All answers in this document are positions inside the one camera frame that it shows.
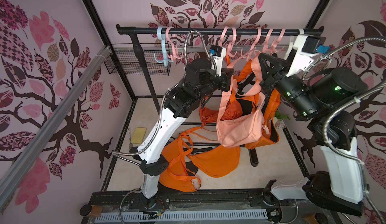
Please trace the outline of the dark orange waist bag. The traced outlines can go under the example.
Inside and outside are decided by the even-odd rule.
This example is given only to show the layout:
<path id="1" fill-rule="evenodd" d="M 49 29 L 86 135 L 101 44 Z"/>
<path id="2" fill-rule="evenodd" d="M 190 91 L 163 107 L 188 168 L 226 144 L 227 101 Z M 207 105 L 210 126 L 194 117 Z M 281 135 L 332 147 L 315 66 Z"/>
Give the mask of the dark orange waist bag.
<path id="1" fill-rule="evenodd" d="M 199 115 L 201 120 L 201 127 L 206 126 L 209 123 L 216 123 L 218 118 L 218 110 L 211 110 L 207 107 L 199 109 Z"/>

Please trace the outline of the peach pink bag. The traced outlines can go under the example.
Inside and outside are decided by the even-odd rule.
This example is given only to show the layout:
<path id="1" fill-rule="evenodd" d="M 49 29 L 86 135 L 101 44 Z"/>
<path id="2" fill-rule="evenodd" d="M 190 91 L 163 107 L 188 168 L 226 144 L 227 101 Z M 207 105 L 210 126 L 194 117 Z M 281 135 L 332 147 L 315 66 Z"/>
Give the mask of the peach pink bag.
<path id="1" fill-rule="evenodd" d="M 262 113 L 265 95 L 261 92 L 260 87 L 262 72 L 258 57 L 250 60 L 246 66 L 250 66 L 250 70 L 256 78 L 250 90 L 241 94 L 241 99 L 249 102 L 252 106 L 249 114 L 243 114 L 241 104 L 236 98 L 238 82 L 234 77 L 231 77 L 230 90 L 222 93 L 216 130 L 218 141 L 226 148 L 241 145 L 248 149 L 257 147 L 265 128 Z"/>

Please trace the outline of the black crossbody bag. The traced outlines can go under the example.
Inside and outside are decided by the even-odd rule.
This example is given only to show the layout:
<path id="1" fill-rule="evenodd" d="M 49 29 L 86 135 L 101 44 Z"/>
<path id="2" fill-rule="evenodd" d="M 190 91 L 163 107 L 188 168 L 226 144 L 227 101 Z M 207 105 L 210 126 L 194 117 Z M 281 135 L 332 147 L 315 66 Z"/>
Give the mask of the black crossbody bag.
<path id="1" fill-rule="evenodd" d="M 257 103 L 256 103 L 256 100 L 254 99 L 254 97 L 252 98 L 252 100 L 247 100 L 247 99 L 242 99 L 241 98 L 241 94 L 244 94 L 243 92 L 243 89 L 247 86 L 247 85 L 254 85 L 255 83 L 255 74 L 254 73 L 251 73 L 249 74 L 248 77 L 246 77 L 244 80 L 241 80 L 241 74 L 238 78 L 239 82 L 238 82 L 238 91 L 237 91 L 237 94 L 236 94 L 236 100 L 240 103 L 241 105 L 241 108 L 242 108 L 242 116 L 244 115 L 247 115 L 247 114 L 250 114 L 252 113 L 253 110 L 256 110 L 256 106 L 257 106 Z M 267 104 L 268 103 L 264 103 L 262 105 L 262 113 L 264 114 L 265 112 L 265 109 L 267 108 Z"/>

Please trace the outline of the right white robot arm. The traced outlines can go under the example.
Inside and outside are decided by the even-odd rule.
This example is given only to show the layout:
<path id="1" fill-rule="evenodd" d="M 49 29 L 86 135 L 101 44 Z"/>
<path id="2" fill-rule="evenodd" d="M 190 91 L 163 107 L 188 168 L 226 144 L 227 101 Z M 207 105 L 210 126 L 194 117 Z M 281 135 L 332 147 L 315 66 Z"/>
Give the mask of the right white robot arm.
<path id="1" fill-rule="evenodd" d="M 315 83 L 289 75 L 290 62 L 262 53 L 261 89 L 277 91 L 295 112 L 295 119 L 306 121 L 327 163 L 327 171 L 308 178 L 302 191 L 313 204 L 335 212 L 361 216 L 364 212 L 361 171 L 357 157 L 357 130 L 352 114 L 338 110 L 351 97 L 368 86 L 346 67 L 329 68 L 314 74 Z"/>

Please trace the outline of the bright orange sling bag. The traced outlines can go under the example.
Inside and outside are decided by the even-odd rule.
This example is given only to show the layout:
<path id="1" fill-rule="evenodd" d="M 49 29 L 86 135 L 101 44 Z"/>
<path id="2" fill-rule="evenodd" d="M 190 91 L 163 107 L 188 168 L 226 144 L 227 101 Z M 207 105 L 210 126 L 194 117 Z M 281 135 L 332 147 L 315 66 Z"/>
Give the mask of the bright orange sling bag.
<path id="1" fill-rule="evenodd" d="M 274 89 L 270 95 L 267 108 L 264 112 L 264 125 L 262 128 L 262 136 L 256 142 L 246 144 L 247 149 L 255 149 L 257 147 L 276 144 L 279 141 L 279 135 L 274 126 L 274 116 L 281 104 L 280 93 Z"/>

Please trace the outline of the dark orange strapped bag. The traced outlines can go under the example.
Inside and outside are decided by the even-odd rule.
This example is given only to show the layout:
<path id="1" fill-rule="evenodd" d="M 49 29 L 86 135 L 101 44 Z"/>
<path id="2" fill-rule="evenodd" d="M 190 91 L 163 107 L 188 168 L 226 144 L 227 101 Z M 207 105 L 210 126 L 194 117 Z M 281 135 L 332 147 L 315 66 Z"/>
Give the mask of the dark orange strapped bag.
<path id="1" fill-rule="evenodd" d="M 257 57 L 253 58 L 252 60 L 249 60 L 246 63 L 242 72 L 240 73 L 242 77 L 241 80 L 244 80 L 245 77 L 247 77 L 251 73 L 255 74 L 255 83 L 247 93 L 241 94 L 240 96 L 242 99 L 247 99 L 247 100 L 252 100 L 252 98 L 254 97 L 258 106 L 258 94 L 261 92 L 260 82 L 262 81 L 262 73 L 261 73 L 259 60 Z M 241 105 L 236 100 L 238 87 L 237 86 L 235 88 L 232 87 L 232 83 L 238 84 L 238 82 L 239 82 L 238 78 L 234 79 L 232 76 L 230 90 L 228 92 L 223 91 L 223 96 L 220 104 L 217 121 L 232 120 L 242 116 L 243 112 L 242 112 Z"/>

